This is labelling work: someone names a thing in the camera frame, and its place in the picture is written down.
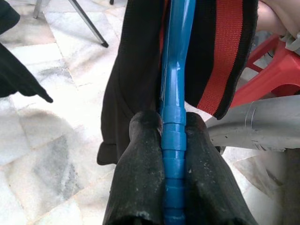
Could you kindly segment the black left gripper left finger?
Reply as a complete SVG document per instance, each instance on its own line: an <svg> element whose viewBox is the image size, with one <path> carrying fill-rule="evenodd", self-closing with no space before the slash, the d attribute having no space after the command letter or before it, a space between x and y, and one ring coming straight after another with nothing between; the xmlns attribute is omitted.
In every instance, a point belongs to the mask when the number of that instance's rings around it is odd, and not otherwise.
<svg viewBox="0 0 300 225"><path fill-rule="evenodd" d="M157 112L137 113L113 175L104 225L162 225L164 165Z"/></svg>

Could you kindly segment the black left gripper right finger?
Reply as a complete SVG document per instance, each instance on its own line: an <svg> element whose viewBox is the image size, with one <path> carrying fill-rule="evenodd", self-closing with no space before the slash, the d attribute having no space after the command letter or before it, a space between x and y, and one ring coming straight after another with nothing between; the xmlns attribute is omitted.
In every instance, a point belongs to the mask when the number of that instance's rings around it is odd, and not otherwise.
<svg viewBox="0 0 300 225"><path fill-rule="evenodd" d="M187 113L185 215L188 225L255 225L234 175L210 141L205 122Z"/></svg>

